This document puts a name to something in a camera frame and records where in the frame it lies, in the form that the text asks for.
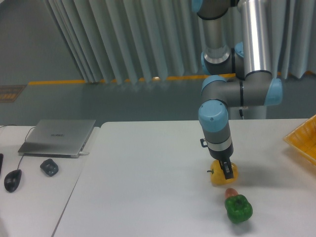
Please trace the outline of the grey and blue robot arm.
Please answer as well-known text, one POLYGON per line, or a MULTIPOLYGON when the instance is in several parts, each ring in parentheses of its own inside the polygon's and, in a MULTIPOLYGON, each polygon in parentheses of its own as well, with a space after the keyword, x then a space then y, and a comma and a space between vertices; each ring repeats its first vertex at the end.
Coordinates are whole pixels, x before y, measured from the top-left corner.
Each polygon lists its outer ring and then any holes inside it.
POLYGON ((225 179, 234 177, 229 108, 271 106, 282 102, 280 79, 272 75, 264 0, 194 0, 192 11, 202 20, 206 49, 201 64, 207 74, 198 110, 204 138, 201 145, 218 160, 225 179), (241 14, 242 42, 230 48, 222 20, 230 8, 241 14))

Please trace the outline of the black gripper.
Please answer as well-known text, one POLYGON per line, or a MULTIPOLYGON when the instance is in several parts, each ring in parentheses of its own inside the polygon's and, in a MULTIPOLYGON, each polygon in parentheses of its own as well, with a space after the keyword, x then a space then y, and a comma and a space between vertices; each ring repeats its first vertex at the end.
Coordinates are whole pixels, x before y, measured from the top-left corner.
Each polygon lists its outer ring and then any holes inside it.
POLYGON ((205 138, 200 139, 201 146, 203 148, 208 148, 210 155, 219 160, 220 167, 223 171, 226 180, 232 179, 234 177, 232 164, 230 157, 233 154, 234 148, 232 139, 228 138, 225 142, 220 144, 212 144, 208 142, 205 138))

